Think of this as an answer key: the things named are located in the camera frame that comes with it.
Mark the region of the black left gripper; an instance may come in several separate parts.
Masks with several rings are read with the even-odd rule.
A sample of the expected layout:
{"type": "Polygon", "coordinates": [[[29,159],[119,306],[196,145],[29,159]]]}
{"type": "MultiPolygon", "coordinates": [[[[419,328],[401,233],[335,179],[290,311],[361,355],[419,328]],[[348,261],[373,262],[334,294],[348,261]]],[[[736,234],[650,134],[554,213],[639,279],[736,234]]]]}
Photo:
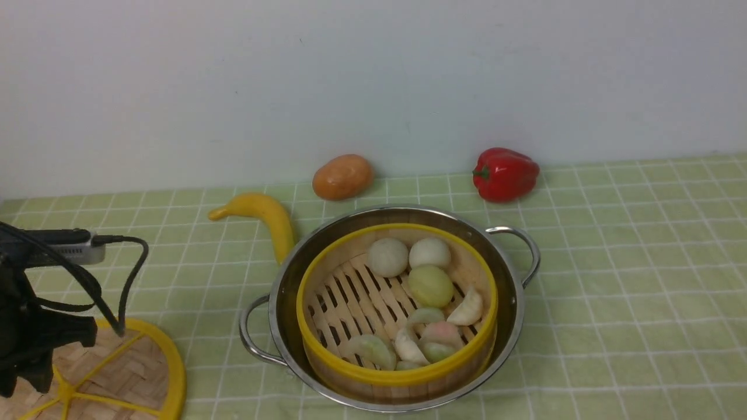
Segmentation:
{"type": "Polygon", "coordinates": [[[7,258],[2,258],[1,273],[2,398],[13,396],[19,379],[38,393],[48,393],[54,377],[54,351],[74,343],[94,346],[96,321],[43,308],[24,270],[7,258]]]}

